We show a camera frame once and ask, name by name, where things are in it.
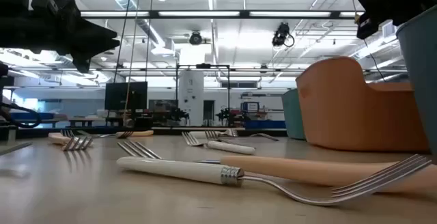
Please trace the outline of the blue storage crate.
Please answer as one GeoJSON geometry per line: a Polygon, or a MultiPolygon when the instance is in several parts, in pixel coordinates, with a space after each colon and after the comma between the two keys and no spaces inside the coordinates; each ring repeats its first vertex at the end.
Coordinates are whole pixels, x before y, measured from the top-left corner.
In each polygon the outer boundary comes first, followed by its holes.
{"type": "Polygon", "coordinates": [[[246,129],[283,129],[286,128],[284,121],[277,120],[248,120],[244,123],[246,129]]]}

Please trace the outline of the white column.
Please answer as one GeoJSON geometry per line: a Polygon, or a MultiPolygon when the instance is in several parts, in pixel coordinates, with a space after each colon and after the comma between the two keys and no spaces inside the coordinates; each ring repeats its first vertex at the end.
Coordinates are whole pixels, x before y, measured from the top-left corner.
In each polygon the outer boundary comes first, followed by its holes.
{"type": "Polygon", "coordinates": [[[203,72],[186,70],[179,75],[178,106],[188,114],[191,126],[203,124],[203,72]]]}

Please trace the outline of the black table frame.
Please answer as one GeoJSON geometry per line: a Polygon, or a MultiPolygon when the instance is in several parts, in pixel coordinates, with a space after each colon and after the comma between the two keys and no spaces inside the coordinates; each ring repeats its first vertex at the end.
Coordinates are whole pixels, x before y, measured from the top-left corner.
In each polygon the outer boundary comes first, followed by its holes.
{"type": "MultiPolygon", "coordinates": [[[[154,135],[181,135],[182,132],[203,132],[208,128],[199,127],[199,128],[191,128],[191,127],[157,127],[152,128],[154,131],[154,135]]],[[[17,129],[15,131],[16,139],[32,139],[32,138],[44,138],[48,137],[49,133],[52,132],[61,132],[62,128],[32,128],[32,129],[17,129]]],[[[72,130],[75,135],[81,135],[81,132],[86,132],[90,135],[105,135],[105,134],[115,134],[116,132],[125,132],[125,131],[136,131],[132,129],[123,129],[123,128],[104,128],[104,127],[91,127],[91,128],[68,128],[68,130],[72,130]]],[[[256,133],[264,133],[273,137],[287,137],[287,132],[284,129],[267,129],[267,130],[245,130],[241,128],[235,128],[238,136],[244,137],[253,135],[256,133]]],[[[6,127],[0,128],[0,141],[6,141],[9,137],[10,130],[6,127]]]]}

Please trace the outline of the background work table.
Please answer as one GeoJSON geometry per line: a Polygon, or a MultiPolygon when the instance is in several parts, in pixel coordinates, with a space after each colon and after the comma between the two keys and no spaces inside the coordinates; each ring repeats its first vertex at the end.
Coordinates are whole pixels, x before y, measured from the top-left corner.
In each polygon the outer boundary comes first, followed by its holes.
{"type": "Polygon", "coordinates": [[[73,117],[68,121],[70,123],[70,127],[92,127],[93,123],[106,122],[106,120],[101,117],[73,117]]]}

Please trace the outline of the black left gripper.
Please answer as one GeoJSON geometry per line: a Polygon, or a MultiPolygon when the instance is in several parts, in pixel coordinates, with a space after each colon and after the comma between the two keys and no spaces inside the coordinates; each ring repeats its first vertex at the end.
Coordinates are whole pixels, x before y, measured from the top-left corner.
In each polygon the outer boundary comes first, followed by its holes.
{"type": "Polygon", "coordinates": [[[56,1],[57,11],[38,14],[8,5],[0,12],[0,47],[22,48],[33,52],[56,51],[60,55],[72,53],[72,63],[80,73],[88,73],[91,59],[98,53],[75,51],[77,38],[83,36],[96,44],[100,52],[120,45],[117,33],[106,27],[83,20],[75,0],[56,1]]]}

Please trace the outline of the blue and white sign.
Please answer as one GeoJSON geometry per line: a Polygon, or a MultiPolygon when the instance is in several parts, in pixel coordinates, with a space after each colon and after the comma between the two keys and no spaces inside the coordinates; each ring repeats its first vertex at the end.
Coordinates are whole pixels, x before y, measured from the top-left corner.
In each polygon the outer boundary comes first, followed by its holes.
{"type": "Polygon", "coordinates": [[[240,109],[244,112],[256,113],[259,111],[259,102],[242,102],[240,109]]]}

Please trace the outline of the black computer monitor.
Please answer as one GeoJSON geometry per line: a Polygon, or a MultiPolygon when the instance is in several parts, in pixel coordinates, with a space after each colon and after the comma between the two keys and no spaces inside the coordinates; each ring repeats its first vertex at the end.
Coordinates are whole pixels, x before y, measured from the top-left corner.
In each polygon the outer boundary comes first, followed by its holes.
{"type": "Polygon", "coordinates": [[[107,83],[104,108],[110,111],[147,109],[147,82],[107,83]]]}

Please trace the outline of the black beam with light strips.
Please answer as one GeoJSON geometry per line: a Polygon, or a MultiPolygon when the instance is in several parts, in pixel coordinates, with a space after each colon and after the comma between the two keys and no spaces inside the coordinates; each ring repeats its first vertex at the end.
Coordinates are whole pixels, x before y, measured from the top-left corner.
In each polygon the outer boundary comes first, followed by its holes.
{"type": "Polygon", "coordinates": [[[121,11],[121,10],[100,10],[92,11],[85,10],[81,12],[81,16],[86,19],[122,19],[122,18],[142,18],[142,19],[233,19],[233,18],[275,18],[275,19],[333,19],[347,20],[355,19],[356,15],[361,15],[363,12],[353,11],[323,11],[323,10],[139,10],[139,11],[121,11]]]}

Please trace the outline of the dark teal plastic bin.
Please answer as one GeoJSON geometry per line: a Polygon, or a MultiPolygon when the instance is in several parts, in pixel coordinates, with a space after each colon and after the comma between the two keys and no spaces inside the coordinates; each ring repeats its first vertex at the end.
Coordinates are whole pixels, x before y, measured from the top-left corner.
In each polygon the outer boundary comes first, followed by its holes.
{"type": "Polygon", "coordinates": [[[397,39],[414,88],[431,160],[437,165],[437,5],[404,23],[397,30],[397,39]]]}

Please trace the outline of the orange-handled metal fork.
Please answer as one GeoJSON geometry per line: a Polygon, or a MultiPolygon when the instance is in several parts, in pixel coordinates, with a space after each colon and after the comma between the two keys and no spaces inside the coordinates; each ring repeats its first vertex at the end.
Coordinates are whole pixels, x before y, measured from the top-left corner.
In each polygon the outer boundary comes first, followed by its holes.
{"type": "Polygon", "coordinates": [[[127,139],[129,137],[148,137],[154,134],[153,130],[147,131],[124,131],[113,134],[90,134],[84,130],[61,129],[61,135],[65,137],[90,136],[94,138],[116,137],[118,139],[127,139]]]}
{"type": "MultiPolygon", "coordinates": [[[[338,163],[317,160],[261,156],[224,156],[219,160],[200,160],[211,165],[239,167],[251,173],[285,178],[309,184],[342,187],[362,180],[395,163],[338,163]]],[[[390,186],[387,193],[437,190],[437,165],[430,165],[403,182],[390,186]]]]}

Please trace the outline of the orange plastic bin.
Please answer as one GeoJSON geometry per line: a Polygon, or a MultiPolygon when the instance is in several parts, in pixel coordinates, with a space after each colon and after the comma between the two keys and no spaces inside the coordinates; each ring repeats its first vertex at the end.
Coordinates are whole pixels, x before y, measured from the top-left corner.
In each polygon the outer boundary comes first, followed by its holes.
{"type": "Polygon", "coordinates": [[[429,152],[414,90],[406,83],[367,83],[361,65],[334,57],[296,79],[306,140],[332,150],[429,152]]]}

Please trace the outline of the white air vent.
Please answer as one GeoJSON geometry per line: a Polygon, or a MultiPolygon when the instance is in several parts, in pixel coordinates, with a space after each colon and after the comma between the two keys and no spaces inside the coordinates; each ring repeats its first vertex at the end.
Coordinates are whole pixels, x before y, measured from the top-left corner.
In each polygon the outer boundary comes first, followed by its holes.
{"type": "Polygon", "coordinates": [[[384,38],[395,38],[397,32],[397,26],[393,24],[393,21],[389,21],[382,26],[382,35],[384,38]]]}

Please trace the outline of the green teal plastic bin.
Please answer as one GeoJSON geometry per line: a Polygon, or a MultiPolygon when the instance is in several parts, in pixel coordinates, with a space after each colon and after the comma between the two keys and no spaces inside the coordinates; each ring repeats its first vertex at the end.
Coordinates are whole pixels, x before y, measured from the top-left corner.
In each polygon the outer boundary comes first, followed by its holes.
{"type": "Polygon", "coordinates": [[[285,127],[288,137],[305,140],[298,90],[291,89],[282,95],[285,127]]]}

